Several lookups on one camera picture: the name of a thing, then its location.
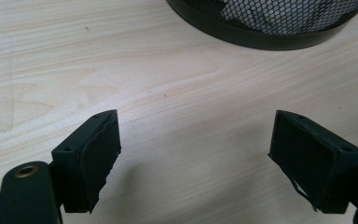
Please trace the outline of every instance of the black mesh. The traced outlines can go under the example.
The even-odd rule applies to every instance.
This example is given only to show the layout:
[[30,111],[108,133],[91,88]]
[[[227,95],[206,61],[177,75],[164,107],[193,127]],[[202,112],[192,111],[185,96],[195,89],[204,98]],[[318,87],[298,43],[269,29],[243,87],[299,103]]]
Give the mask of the black mesh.
[[358,13],[358,0],[184,0],[214,20],[268,35],[337,27]]

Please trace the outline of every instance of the black clamp jaw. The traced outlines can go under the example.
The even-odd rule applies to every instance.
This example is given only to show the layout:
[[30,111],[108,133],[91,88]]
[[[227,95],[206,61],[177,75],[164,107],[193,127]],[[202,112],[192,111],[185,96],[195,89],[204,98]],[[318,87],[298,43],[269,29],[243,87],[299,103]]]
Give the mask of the black clamp jaw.
[[117,111],[92,116],[52,150],[51,164],[32,161],[6,173],[0,224],[60,224],[62,204],[67,213],[91,213],[120,152]]
[[351,202],[358,224],[358,147],[304,116],[277,111],[268,155],[315,211],[344,214]]

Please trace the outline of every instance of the mesh wastebasket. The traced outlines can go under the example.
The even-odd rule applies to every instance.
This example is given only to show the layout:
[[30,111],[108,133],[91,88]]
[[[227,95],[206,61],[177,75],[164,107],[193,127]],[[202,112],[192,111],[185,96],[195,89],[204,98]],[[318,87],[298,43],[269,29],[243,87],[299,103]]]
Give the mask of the mesh wastebasket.
[[256,49],[324,42],[358,13],[358,0],[167,0],[205,33]]

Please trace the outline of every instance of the black plastic rim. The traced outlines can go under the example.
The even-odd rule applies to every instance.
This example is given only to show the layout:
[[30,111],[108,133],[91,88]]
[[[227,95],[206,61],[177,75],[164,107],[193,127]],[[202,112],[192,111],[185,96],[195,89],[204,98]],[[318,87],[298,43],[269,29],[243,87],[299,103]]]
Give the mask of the black plastic rim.
[[209,35],[253,49],[304,49],[323,43],[344,28],[347,22],[326,31],[303,35],[266,35],[216,21],[189,6],[183,0],[167,0],[185,21]]

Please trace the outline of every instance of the light wooden surface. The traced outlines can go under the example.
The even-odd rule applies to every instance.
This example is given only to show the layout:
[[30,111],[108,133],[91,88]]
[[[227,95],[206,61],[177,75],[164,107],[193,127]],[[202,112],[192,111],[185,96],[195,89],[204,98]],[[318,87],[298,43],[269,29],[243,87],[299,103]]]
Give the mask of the light wooden surface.
[[122,154],[64,223],[351,223],[314,213],[267,156],[277,109],[358,146],[358,15],[309,49],[228,44],[164,0],[0,0],[0,184],[117,109]]

